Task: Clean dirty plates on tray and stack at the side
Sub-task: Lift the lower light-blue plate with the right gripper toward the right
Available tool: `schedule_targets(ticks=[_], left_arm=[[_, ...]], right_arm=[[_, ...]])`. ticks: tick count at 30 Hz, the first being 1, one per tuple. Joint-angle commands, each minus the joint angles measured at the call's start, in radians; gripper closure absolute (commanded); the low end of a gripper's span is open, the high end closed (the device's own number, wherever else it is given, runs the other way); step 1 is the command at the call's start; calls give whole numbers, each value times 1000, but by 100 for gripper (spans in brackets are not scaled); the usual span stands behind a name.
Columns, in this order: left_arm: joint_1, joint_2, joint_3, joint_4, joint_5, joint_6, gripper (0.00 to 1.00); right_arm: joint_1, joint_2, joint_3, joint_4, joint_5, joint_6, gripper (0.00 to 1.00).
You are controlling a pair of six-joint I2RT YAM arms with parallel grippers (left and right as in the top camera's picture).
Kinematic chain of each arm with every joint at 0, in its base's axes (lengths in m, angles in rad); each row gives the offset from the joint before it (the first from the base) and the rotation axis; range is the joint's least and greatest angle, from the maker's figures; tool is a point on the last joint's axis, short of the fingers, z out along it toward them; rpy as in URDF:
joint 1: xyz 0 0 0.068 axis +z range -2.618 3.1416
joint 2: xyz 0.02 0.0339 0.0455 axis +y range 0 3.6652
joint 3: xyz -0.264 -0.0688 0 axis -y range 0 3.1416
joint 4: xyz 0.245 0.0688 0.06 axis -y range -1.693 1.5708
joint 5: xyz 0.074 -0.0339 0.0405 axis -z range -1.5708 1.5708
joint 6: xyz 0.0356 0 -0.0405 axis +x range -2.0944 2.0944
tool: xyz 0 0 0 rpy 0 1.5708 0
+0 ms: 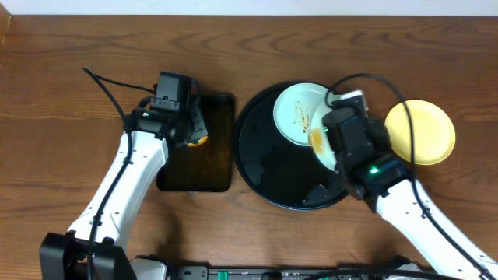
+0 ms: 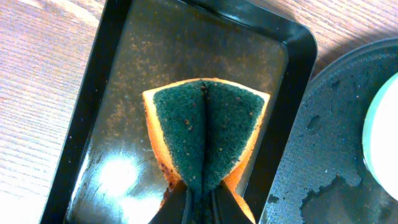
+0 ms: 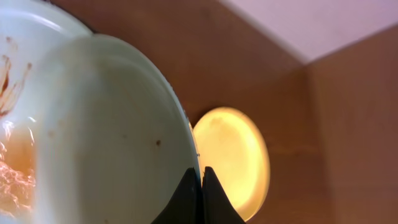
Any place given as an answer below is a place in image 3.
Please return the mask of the yellow plate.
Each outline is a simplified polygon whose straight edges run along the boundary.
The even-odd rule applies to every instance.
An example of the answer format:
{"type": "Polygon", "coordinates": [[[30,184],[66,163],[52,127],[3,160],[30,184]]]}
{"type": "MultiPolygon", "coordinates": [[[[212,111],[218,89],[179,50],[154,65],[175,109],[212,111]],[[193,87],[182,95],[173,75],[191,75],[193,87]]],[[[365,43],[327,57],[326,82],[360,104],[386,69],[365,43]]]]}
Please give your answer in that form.
{"type": "Polygon", "coordinates": [[[211,167],[233,208],[250,220],[262,207],[271,178],[260,130],[243,112],[220,107],[201,117],[192,132],[201,176],[211,167]]]}

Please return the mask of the light blue plate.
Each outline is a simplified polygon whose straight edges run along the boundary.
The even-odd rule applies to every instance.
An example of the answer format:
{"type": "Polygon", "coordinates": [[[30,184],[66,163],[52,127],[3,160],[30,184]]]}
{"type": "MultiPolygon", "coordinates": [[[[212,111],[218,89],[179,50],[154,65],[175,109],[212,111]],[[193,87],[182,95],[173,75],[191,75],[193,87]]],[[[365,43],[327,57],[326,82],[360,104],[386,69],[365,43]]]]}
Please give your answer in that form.
{"type": "Polygon", "coordinates": [[[173,89],[120,39],[94,35],[50,51],[31,85],[36,223],[150,223],[198,165],[173,89]]]}
{"type": "Polygon", "coordinates": [[[35,119],[14,109],[27,79],[49,50],[91,34],[48,2],[1,0],[1,223],[30,221],[35,119]]]}

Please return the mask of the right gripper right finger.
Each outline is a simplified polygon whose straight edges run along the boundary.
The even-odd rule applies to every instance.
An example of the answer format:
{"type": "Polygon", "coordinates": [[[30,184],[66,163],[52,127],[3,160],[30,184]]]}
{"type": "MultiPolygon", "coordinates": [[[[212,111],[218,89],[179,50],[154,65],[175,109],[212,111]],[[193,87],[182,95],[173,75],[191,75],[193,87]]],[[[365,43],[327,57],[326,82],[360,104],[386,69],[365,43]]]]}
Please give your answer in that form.
{"type": "Polygon", "coordinates": [[[211,167],[205,167],[202,191],[205,224],[245,224],[211,167]]]}

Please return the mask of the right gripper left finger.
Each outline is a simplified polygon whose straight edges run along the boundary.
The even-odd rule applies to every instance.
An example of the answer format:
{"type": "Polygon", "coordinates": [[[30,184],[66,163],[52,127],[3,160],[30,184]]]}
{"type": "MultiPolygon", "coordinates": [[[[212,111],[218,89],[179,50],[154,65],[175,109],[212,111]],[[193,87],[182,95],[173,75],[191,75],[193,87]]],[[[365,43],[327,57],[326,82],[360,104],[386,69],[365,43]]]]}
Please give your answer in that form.
{"type": "Polygon", "coordinates": [[[202,194],[199,178],[193,167],[188,168],[166,207],[152,224],[202,223],[202,194]]]}

